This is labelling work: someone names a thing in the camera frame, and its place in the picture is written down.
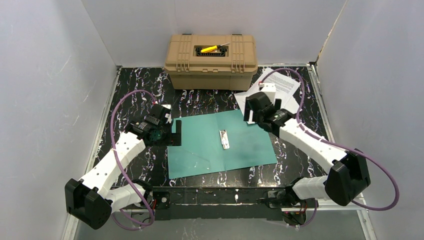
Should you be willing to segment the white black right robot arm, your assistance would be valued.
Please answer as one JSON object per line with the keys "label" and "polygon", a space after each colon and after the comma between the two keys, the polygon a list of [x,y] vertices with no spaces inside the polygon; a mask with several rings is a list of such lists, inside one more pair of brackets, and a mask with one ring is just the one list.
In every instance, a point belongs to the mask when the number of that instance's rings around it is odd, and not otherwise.
{"label": "white black right robot arm", "polygon": [[325,138],[307,134],[296,117],[286,109],[277,109],[263,92],[246,98],[245,113],[253,112],[257,125],[268,133],[289,142],[312,158],[326,172],[321,177],[299,177],[271,197],[284,205],[295,205],[308,199],[332,200],[347,206],[371,184],[367,161],[351,150],[331,146]]}

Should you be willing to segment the printed white paper sheet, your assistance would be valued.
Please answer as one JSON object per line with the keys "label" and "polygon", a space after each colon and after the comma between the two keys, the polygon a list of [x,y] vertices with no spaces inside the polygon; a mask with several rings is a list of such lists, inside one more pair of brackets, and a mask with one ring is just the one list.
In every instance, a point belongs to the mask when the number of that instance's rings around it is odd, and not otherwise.
{"label": "printed white paper sheet", "polygon": [[299,89],[301,84],[293,78],[278,72],[274,72],[265,79],[265,76],[269,74],[272,70],[273,69],[270,67],[264,68],[258,80],[249,89],[259,89],[259,82],[264,81],[265,83],[275,84],[276,90],[282,91],[286,94],[290,94],[294,97],[295,92]]}

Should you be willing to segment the teal paper folder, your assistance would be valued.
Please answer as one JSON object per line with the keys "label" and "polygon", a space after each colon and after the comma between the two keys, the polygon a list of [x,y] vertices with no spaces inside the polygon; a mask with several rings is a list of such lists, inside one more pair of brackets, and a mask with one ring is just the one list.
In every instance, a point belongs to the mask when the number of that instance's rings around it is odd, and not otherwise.
{"label": "teal paper folder", "polygon": [[[277,158],[268,132],[247,124],[240,110],[181,117],[181,146],[167,148],[168,177],[177,179],[260,165]],[[229,149],[223,149],[226,130]]]}

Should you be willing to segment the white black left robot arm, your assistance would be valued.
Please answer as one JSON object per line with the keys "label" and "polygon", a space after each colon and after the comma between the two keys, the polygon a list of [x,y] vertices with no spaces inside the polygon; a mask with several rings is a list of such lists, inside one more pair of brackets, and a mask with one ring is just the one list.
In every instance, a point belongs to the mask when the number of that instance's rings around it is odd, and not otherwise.
{"label": "white black left robot arm", "polygon": [[182,121],[173,120],[171,105],[155,103],[141,120],[133,120],[119,134],[112,148],[79,180],[71,178],[64,187],[66,211],[94,230],[101,228],[112,213],[153,198],[153,187],[133,179],[125,186],[112,188],[129,163],[146,147],[180,146]]}

